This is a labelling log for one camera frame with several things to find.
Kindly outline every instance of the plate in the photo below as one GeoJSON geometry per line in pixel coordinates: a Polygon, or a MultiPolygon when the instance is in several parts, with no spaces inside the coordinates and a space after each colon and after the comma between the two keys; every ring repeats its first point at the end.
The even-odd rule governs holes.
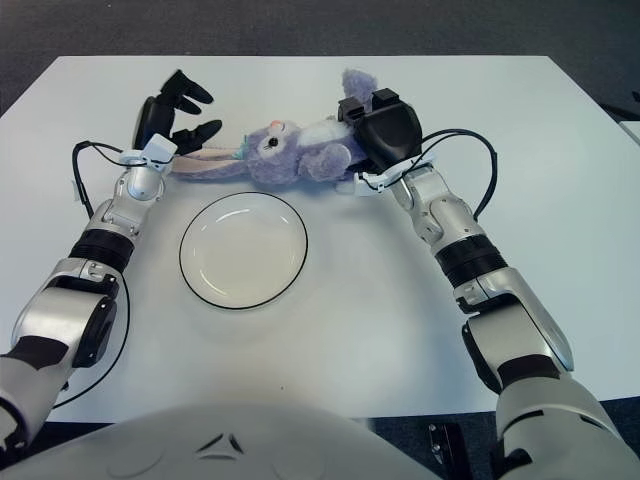
{"type": "Polygon", "coordinates": [[[265,193],[237,193],[205,207],[180,243],[189,288],[212,305],[244,309],[273,300],[307,257],[307,230],[288,203],[265,193]]]}

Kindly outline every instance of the silver robot arm segment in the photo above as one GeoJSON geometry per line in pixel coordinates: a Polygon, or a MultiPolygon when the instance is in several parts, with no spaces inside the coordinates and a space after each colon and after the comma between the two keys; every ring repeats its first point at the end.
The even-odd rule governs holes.
{"type": "Polygon", "coordinates": [[[19,457],[76,368],[98,362],[116,316],[122,272],[150,208],[164,193],[176,145],[154,135],[118,179],[74,245],[21,312],[12,350],[0,356],[0,453],[19,457]]]}
{"type": "Polygon", "coordinates": [[[462,336],[480,379],[499,394],[496,478],[631,479],[640,462],[600,403],[571,378],[567,339],[453,195],[425,167],[392,187],[464,313],[462,336]]]}

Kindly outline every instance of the purple plush bunny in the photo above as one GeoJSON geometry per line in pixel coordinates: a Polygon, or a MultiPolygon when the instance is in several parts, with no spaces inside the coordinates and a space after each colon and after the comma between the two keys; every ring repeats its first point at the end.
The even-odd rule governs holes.
{"type": "MultiPolygon", "coordinates": [[[[347,97],[355,97],[371,109],[374,77],[345,70],[342,85],[347,97]]],[[[353,138],[352,129],[329,118],[306,128],[291,121],[274,121],[253,132],[239,151],[204,148],[177,157],[173,174],[192,181],[215,181],[249,173],[258,183],[287,185],[298,178],[317,182],[341,180],[350,165],[366,158],[353,138]]]]}

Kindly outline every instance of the wire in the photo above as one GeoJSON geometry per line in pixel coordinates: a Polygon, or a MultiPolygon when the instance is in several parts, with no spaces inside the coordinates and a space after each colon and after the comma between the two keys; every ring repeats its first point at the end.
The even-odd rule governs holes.
{"type": "MultiPolygon", "coordinates": [[[[146,162],[141,163],[120,163],[116,162],[108,155],[106,155],[101,148],[106,148],[108,150],[112,150],[117,153],[122,153],[122,150],[114,147],[112,145],[107,145],[106,143],[100,142],[92,142],[90,140],[85,140],[84,142],[80,142],[73,147],[73,151],[71,153],[71,166],[73,168],[73,179],[76,182],[76,186],[78,187],[78,195],[80,196],[80,202],[84,205],[84,208],[87,210],[87,215],[89,218],[93,217],[93,207],[91,206],[91,200],[89,200],[89,195],[87,194],[87,189],[82,182],[82,176],[80,175],[80,170],[78,169],[78,154],[84,150],[85,148],[92,147],[96,152],[98,152],[105,160],[112,163],[113,165],[117,165],[118,167],[125,168],[133,168],[133,167],[145,167],[147,165],[146,162]]],[[[161,162],[159,160],[151,160],[151,163],[155,163],[156,165],[167,165],[172,162],[173,159],[169,159],[166,162],[161,162]]]]}
{"type": "MultiPolygon", "coordinates": [[[[473,137],[473,138],[479,140],[480,142],[482,142],[482,144],[485,147],[487,147],[487,150],[489,150],[489,155],[491,157],[491,179],[489,180],[489,185],[487,186],[487,190],[485,191],[484,195],[482,196],[482,199],[480,200],[480,203],[478,204],[478,207],[476,208],[475,212],[473,212],[473,219],[475,221],[478,221],[478,217],[480,216],[480,214],[484,211],[486,206],[491,201],[491,198],[493,197],[493,193],[495,192],[496,186],[498,184],[498,153],[493,148],[493,145],[491,145],[491,143],[486,138],[484,138],[482,135],[480,135],[479,133],[476,133],[476,132],[474,132],[472,130],[466,130],[464,128],[448,128],[448,129],[445,129],[445,130],[438,130],[437,132],[433,132],[433,133],[427,135],[426,137],[424,137],[422,140],[420,140],[419,145],[423,145],[425,142],[428,142],[429,140],[431,140],[433,138],[436,138],[436,137],[441,137],[443,135],[445,135],[445,136],[442,137],[442,138],[439,138],[438,140],[433,142],[431,145],[429,145],[429,147],[427,147],[427,149],[420,154],[420,156],[412,163],[412,165],[408,169],[406,169],[404,172],[402,172],[402,175],[400,175],[400,177],[396,178],[393,182],[389,183],[388,185],[385,185],[384,187],[385,188],[389,188],[389,187],[395,185],[400,180],[403,180],[406,175],[408,175],[409,173],[411,173],[411,172],[413,172],[415,170],[418,170],[419,168],[424,168],[424,167],[427,167],[427,166],[431,166],[430,163],[427,163],[425,165],[420,165],[419,168],[418,168],[418,164],[420,163],[420,160],[422,160],[422,158],[432,148],[434,148],[436,145],[438,145],[440,142],[443,142],[443,141],[447,140],[448,138],[457,137],[457,136],[473,137]]],[[[363,178],[363,180],[365,181],[365,183],[369,186],[369,188],[371,190],[378,191],[378,189],[375,188],[373,185],[371,185],[367,181],[366,178],[363,178]]]]}
{"type": "Polygon", "coordinates": [[[116,364],[118,363],[118,360],[120,360],[120,356],[122,355],[122,352],[124,351],[124,347],[127,344],[127,338],[129,337],[129,327],[131,326],[131,297],[129,295],[129,287],[127,286],[127,281],[124,279],[124,276],[122,277],[122,285],[124,285],[124,292],[125,295],[127,297],[127,323],[126,323],[126,327],[124,330],[124,338],[122,339],[122,344],[120,345],[120,350],[118,350],[118,354],[116,355],[116,358],[113,359],[113,362],[111,362],[111,365],[109,366],[109,368],[107,369],[106,372],[104,372],[100,378],[98,378],[95,382],[93,382],[91,385],[89,385],[87,388],[85,388],[84,390],[82,390],[80,393],[75,394],[73,397],[67,398],[66,400],[60,402],[60,403],[56,403],[52,409],[55,410],[56,408],[60,408],[63,407],[64,405],[67,405],[68,403],[73,402],[74,400],[77,400],[78,398],[82,397],[83,395],[85,395],[86,393],[90,392],[91,390],[93,390],[95,387],[97,387],[105,378],[107,378],[107,375],[109,375],[109,373],[111,373],[111,370],[113,370],[113,368],[116,366],[116,364]]]}

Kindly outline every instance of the table surface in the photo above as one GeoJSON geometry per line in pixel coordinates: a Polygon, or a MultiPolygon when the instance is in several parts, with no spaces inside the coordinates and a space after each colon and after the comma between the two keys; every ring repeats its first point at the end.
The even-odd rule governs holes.
{"type": "Polygon", "coordinates": [[[640,144],[640,122],[620,122],[620,126],[640,144]]]}
{"type": "MultiPolygon", "coordinates": [[[[221,118],[218,146],[237,146],[274,119],[305,125],[335,114],[346,67],[397,91],[425,133],[484,134],[500,154],[500,178],[481,224],[570,339],[575,377],[600,399],[640,394],[640,377],[627,373],[640,364],[640,149],[546,57],[58,58],[0,118],[3,348],[86,224],[71,186],[73,145],[127,147],[141,102],[178,67],[216,102],[200,117],[180,114],[176,129],[221,118]]],[[[437,153],[452,190],[474,207],[489,177],[486,151],[455,139],[437,153]]],[[[85,152],[81,170],[94,204],[110,197],[117,167],[85,152]]],[[[120,421],[206,401],[305,402],[351,417],[495,408],[467,357],[451,288],[390,192],[353,198],[309,182],[266,190],[306,224],[301,275],[250,311],[193,295],[177,261],[185,227],[213,200],[247,190],[265,191],[247,179],[169,180],[126,271],[125,352],[98,388],[51,420],[120,421]]],[[[101,364],[76,372],[68,394],[107,368],[124,311],[101,364]]]]}

